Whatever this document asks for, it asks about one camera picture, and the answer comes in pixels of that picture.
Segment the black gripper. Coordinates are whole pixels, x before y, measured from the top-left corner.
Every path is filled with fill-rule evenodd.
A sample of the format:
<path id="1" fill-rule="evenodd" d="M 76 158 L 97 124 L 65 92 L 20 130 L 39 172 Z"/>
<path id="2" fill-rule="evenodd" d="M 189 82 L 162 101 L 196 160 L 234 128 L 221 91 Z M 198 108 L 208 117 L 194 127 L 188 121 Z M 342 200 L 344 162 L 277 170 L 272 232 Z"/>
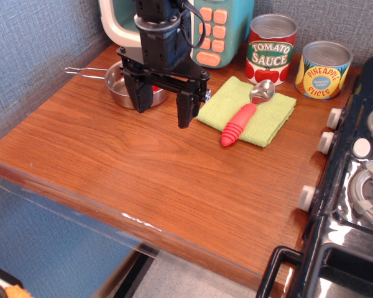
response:
<path id="1" fill-rule="evenodd" d="M 178 127 L 185 129 L 202 102 L 210 97 L 210 74 L 192 61 L 190 14 L 136 14 L 140 47 L 121 46 L 121 73 L 134 109 L 143 113 L 153 103 L 152 86 L 177 95 Z"/>

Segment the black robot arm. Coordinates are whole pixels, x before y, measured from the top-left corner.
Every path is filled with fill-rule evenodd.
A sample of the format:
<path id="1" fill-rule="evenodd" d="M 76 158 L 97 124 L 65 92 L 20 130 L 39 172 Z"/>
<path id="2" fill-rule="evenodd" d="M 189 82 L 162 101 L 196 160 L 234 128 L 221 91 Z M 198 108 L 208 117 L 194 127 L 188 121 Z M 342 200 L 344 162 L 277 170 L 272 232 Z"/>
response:
<path id="1" fill-rule="evenodd" d="M 188 1 L 137 1 L 134 22 L 140 47 L 120 47 L 120 67 L 132 105 L 143 113 L 156 86 L 177 95 L 178 126 L 185 129 L 200 105 L 211 97 L 210 74 L 191 58 L 195 48 L 191 15 L 201 14 Z"/>

